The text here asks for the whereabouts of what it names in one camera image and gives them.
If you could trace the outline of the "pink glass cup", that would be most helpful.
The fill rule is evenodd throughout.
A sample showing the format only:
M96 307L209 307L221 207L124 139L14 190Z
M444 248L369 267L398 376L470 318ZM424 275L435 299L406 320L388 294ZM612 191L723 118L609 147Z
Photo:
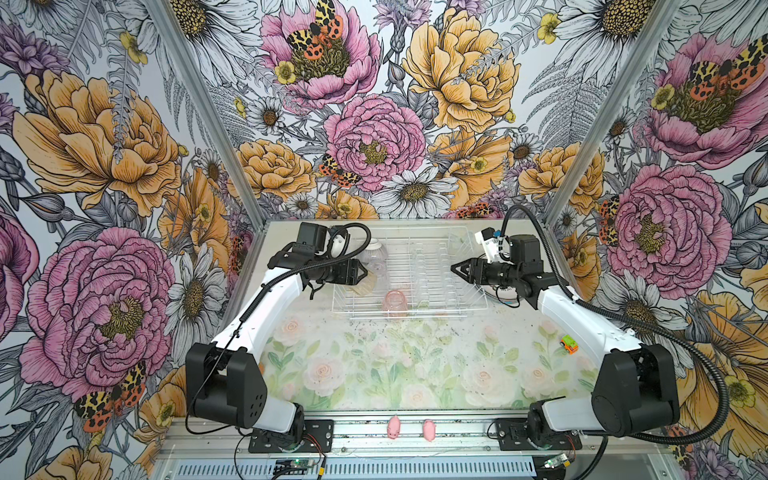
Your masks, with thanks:
M382 311L389 318L406 318L409 312L407 296L400 290L388 291L382 302Z

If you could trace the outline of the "yellow glass cup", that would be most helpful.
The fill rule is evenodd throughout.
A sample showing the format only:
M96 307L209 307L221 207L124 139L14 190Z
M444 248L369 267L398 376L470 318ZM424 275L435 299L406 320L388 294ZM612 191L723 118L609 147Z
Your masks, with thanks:
M358 297L364 297L372 294L376 285L376 274L371 270L367 270L365 276L356 285L351 286L351 291Z

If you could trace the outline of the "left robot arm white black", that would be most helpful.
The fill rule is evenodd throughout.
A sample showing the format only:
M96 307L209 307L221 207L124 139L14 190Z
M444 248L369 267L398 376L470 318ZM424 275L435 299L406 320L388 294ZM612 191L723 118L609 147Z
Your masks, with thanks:
M306 435L303 408L272 396L259 368L269 338L288 307L306 289L355 286L369 275L359 255L373 239L368 226L332 227L303 222L294 241L268 261L259 289L235 319L208 343L195 343L185 358L187 417L266 436L295 448Z

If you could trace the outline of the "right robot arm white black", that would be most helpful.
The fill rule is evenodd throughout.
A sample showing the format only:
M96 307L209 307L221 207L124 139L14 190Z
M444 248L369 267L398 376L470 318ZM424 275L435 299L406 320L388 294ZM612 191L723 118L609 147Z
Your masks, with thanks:
M547 272L539 239L505 237L485 228L475 235L481 257L452 265L452 272L476 286L511 288L570 335L579 352L598 368L591 393L533 403L526 437L544 447L568 432L626 437L678 422L679 402L673 356L662 345L645 344L606 316L580 305L575 290Z

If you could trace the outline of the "clear glass cup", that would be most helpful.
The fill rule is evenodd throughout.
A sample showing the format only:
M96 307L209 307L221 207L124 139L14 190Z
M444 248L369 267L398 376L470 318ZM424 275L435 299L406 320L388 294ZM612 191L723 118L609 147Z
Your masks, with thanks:
M386 264L388 257L389 254L386 247L377 239L372 239L359 256L369 275L376 279L377 288L385 286L388 282L388 268Z

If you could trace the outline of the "small orange green toy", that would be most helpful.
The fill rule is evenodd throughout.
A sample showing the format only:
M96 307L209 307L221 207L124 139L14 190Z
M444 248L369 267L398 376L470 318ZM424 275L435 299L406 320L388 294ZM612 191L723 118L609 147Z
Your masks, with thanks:
M570 335L564 335L560 340L560 345L569 355L573 355L579 350L578 343Z

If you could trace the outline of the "right pink clip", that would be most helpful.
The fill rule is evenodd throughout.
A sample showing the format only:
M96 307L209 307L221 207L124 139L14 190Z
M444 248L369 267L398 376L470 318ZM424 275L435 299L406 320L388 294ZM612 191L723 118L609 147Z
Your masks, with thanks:
M427 419L422 424L422 436L427 442L433 442L437 436L437 427L433 420Z

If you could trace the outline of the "pink clip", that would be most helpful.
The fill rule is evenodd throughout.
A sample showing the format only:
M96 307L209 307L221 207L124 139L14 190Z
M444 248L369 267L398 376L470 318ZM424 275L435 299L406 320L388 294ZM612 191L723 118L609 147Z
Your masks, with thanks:
M427 442L433 442L437 436L437 427L433 420L427 419L422 424L422 436Z
M401 420L397 415L393 415L387 422L387 437L391 440L395 440L401 433Z

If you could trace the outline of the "left pink clip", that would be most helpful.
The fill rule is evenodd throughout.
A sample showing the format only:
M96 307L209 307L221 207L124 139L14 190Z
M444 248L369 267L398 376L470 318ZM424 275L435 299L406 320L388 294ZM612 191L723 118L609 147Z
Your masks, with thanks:
M387 422L387 437L391 440L395 440L401 433L401 420L397 415L393 415Z

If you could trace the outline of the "right circuit board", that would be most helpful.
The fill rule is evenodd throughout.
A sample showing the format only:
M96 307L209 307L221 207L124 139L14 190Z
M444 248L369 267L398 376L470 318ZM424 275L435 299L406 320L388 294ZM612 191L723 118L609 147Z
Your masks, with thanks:
M567 468L570 465L570 458L565 453L560 453L556 456L550 457L545 460L542 467L545 469L558 469Z

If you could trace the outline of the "green circuit board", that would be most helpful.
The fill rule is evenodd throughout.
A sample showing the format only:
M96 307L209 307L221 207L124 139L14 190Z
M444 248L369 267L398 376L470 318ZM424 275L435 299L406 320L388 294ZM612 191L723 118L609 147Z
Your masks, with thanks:
M278 460L274 465L272 476L305 475L319 464L319 461L309 461L307 459Z

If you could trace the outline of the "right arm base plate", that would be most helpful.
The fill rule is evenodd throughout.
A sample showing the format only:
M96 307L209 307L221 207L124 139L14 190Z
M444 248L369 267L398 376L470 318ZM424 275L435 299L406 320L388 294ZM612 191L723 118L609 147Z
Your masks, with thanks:
M540 425L531 426L523 418L497 418L489 430L501 451L543 451L582 449L582 442L575 432L551 431Z

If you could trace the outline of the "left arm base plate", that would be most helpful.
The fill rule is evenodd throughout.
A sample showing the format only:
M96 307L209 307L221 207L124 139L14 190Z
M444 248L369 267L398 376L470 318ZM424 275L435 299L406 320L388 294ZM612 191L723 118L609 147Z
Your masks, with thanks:
M248 452L252 454L330 453L335 422L309 419L301 427L287 433L256 429L250 437Z

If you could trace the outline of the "aluminium front rail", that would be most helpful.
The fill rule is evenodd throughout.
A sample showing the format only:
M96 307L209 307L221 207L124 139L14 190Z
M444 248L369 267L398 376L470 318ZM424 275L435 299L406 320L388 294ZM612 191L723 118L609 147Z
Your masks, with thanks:
M387 422L397 415L400 436L387 437ZM309 419L335 422L330 453L252 454L250 435L221 431L194 436L188 428L208 422L175 423L158 454L153 479L270 479L275 463L307 459L320 464L304 479L682 479L676 455L663 446L632 438L612 439L599 449L597 436L580 435L578 451L501 451L489 434L497 418L519 418L514 410L339 411ZM422 424L433 420L437 436L427 442ZM567 468L545 469L545 460L565 453Z

